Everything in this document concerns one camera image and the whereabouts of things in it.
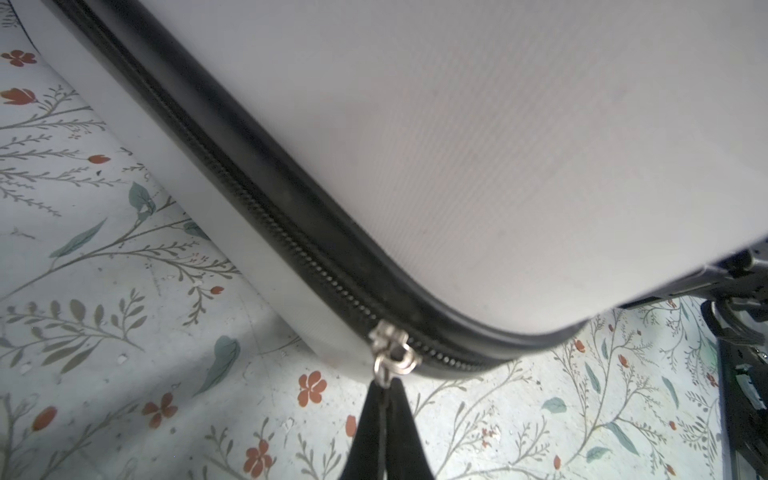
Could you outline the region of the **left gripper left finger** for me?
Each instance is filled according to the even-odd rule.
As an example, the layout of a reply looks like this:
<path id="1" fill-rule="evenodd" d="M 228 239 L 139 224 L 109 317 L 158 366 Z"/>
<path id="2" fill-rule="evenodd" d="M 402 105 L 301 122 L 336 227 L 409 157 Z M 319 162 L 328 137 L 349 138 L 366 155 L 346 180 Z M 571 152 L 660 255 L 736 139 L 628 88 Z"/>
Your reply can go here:
<path id="1" fill-rule="evenodd" d="M 386 390 L 372 381 L 341 480 L 378 480 L 385 473 Z"/>

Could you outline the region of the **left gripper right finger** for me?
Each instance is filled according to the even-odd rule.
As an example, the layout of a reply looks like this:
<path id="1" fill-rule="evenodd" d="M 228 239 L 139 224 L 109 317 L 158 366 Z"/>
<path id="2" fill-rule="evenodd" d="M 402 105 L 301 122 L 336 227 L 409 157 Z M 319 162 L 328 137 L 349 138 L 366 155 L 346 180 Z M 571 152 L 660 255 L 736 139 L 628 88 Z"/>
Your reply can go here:
<path id="1" fill-rule="evenodd" d="M 389 480 L 433 480 L 405 388 L 393 379 L 385 409 L 385 467 Z"/>

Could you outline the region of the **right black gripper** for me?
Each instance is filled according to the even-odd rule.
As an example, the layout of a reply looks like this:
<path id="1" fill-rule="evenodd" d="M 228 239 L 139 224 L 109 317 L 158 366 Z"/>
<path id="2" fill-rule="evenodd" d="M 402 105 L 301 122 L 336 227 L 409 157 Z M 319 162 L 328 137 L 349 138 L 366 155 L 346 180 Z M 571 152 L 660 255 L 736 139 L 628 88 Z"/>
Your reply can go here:
<path id="1" fill-rule="evenodd" d="M 714 336 L 724 477 L 767 477 L 767 242 L 722 261 L 726 276 L 700 294 Z"/>

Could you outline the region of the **white hard-shell suitcase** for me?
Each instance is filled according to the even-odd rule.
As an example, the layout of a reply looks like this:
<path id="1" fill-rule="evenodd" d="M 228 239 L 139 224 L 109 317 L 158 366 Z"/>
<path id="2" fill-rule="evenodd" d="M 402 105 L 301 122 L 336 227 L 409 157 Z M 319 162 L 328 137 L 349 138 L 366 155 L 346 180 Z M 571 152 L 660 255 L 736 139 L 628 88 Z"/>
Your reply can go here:
<path id="1" fill-rule="evenodd" d="M 326 362 L 459 378 L 767 239 L 763 1 L 17 1 Z"/>

